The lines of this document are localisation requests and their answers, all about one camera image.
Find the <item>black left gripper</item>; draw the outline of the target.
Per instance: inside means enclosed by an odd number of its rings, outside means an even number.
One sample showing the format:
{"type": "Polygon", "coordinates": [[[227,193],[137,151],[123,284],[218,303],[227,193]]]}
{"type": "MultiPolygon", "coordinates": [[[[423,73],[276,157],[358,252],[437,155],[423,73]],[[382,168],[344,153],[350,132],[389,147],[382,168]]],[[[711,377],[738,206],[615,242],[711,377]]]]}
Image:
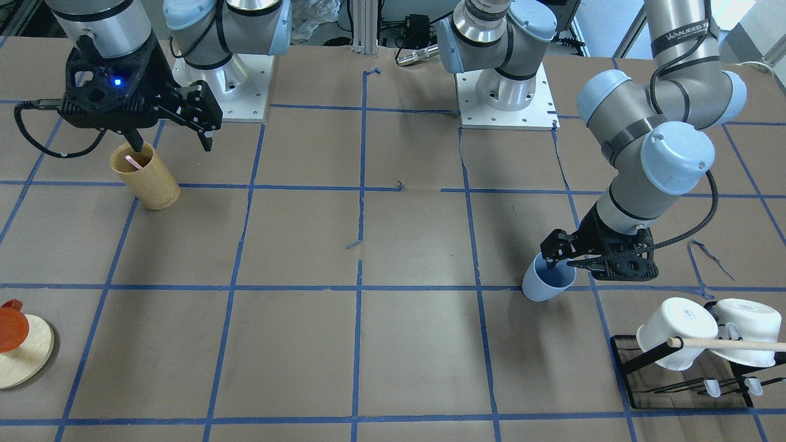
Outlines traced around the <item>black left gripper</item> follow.
{"type": "Polygon", "coordinates": [[[579,255],[627,254],[617,258],[570,260],[568,266],[587,269],[599,281],[650,281],[659,275],[659,268],[654,252],[640,251],[648,246],[653,246],[650,229],[639,229],[634,235],[620,234],[601,221],[597,207],[593,206],[575,233],[553,230],[540,244],[540,254],[547,269],[579,255]]]}

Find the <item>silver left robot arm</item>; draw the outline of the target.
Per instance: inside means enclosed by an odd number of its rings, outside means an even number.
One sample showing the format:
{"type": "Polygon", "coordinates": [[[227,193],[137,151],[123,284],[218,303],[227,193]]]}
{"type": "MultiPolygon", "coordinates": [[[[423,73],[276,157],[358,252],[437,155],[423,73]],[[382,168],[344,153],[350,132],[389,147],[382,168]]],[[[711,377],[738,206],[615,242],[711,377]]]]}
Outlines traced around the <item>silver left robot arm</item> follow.
{"type": "MultiPolygon", "coordinates": [[[[704,129],[735,118],[747,87],[720,65],[709,1],[646,1],[645,13],[656,61],[649,82],[636,84],[612,69],[578,93],[578,112],[617,176],[578,230],[556,229],[542,241],[548,269],[565,262],[601,281],[652,280],[659,274],[654,252],[704,228],[718,209],[715,146],[704,129]],[[685,234],[654,243],[651,224],[701,178],[711,189],[708,215],[685,234]]],[[[490,69],[477,90],[490,106],[509,110],[502,87],[533,85],[556,22],[537,1],[460,1],[437,33],[447,72],[490,69]]]]}

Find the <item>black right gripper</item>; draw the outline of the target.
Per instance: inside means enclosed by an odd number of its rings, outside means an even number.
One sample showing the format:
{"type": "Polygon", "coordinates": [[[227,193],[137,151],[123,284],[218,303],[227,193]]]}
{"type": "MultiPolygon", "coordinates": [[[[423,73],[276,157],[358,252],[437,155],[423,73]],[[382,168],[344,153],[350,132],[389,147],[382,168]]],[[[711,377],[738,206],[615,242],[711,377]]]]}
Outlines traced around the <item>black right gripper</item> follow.
{"type": "Polygon", "coordinates": [[[92,37],[79,37],[66,62],[60,115],[76,128],[123,132],[135,153],[145,145],[138,129],[151,128],[160,118],[196,132],[210,152],[224,118],[207,81],[179,87],[156,37],[118,58],[103,58],[92,37]]]}

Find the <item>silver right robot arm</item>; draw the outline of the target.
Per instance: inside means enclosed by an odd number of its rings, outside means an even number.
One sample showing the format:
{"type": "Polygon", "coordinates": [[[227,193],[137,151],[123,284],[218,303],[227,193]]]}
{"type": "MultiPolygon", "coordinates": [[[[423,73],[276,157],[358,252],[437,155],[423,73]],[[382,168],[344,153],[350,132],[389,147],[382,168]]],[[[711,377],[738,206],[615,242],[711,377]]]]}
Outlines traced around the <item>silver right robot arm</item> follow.
{"type": "Polygon", "coordinates": [[[289,1],[166,1],[171,31],[165,52],[138,1],[48,1],[75,47],[66,62],[55,110],[71,126],[122,135],[141,151],[141,128],[165,118],[194,131],[205,151],[224,112],[219,97],[243,84],[236,74],[219,85],[209,77],[239,54],[287,52],[292,33],[289,1]]]}

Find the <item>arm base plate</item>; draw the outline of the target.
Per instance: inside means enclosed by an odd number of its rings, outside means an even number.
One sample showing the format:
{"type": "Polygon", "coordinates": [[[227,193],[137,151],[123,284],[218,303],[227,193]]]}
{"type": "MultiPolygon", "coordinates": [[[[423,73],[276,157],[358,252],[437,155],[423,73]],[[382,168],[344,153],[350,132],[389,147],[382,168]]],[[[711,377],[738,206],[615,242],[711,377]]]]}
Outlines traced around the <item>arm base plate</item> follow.
{"type": "Polygon", "coordinates": [[[224,122],[263,123],[275,61],[275,56],[235,54],[222,67],[199,70],[176,60],[173,76],[182,86],[197,79],[208,82],[224,113],[224,122]]]}
{"type": "Polygon", "coordinates": [[[461,128],[551,131],[561,126],[542,64],[533,78],[522,81],[493,68],[455,78],[461,128]]]}

